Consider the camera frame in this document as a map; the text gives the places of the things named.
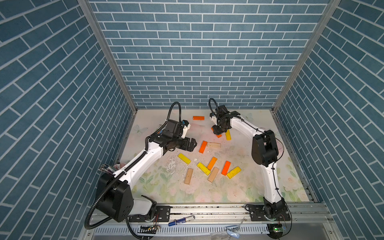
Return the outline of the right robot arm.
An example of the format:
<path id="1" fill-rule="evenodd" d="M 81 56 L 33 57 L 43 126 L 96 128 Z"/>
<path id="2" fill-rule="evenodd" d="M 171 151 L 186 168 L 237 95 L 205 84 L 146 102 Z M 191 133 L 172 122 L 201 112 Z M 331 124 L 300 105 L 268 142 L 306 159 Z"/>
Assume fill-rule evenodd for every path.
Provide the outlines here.
<path id="1" fill-rule="evenodd" d="M 268 219 L 275 219 L 286 210 L 286 201 L 280 191 L 277 168 L 279 149 L 275 133 L 271 130 L 262 131 L 260 128 L 244 120 L 238 112 L 224 114 L 219 119 L 218 114 L 211 113 L 210 119 L 214 123 L 215 135 L 235 129 L 252 141 L 251 156 L 260 166 L 264 181 L 264 215 Z"/>

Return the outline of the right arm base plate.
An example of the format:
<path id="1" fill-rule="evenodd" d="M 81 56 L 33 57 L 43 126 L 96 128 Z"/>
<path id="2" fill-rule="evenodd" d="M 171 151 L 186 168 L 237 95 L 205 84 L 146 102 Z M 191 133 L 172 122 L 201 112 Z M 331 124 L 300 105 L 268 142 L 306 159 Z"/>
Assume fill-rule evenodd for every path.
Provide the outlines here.
<path id="1" fill-rule="evenodd" d="M 290 221 L 291 214 L 286 205 L 245 205 L 252 222 L 262 221 Z"/>

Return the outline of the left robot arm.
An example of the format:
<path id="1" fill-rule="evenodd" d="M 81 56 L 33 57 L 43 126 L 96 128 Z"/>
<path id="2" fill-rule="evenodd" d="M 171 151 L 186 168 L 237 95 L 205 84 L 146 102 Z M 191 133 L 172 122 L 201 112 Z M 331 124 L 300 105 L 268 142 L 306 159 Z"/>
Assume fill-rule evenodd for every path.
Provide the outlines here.
<path id="1" fill-rule="evenodd" d="M 193 138 L 179 138 L 164 147 L 156 142 L 149 142 L 148 147 L 122 169 L 113 174 L 101 175 L 95 198 L 96 209 L 116 222 L 122 222 L 131 216 L 141 216 L 144 221 L 152 220 L 155 216 L 157 202 L 146 196 L 134 198 L 133 187 L 147 169 L 167 150 L 181 149 L 192 152 L 196 146 L 197 142 Z"/>

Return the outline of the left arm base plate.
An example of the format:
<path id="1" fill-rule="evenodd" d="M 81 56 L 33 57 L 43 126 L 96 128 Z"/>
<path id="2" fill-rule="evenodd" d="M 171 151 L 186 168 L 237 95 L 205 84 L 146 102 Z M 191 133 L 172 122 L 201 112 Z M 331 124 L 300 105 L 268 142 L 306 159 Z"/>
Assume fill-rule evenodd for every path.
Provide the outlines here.
<path id="1" fill-rule="evenodd" d="M 160 222 L 168 223 L 170 220 L 171 206 L 156 206 L 146 215 L 133 215 L 129 217 L 130 223 Z"/>

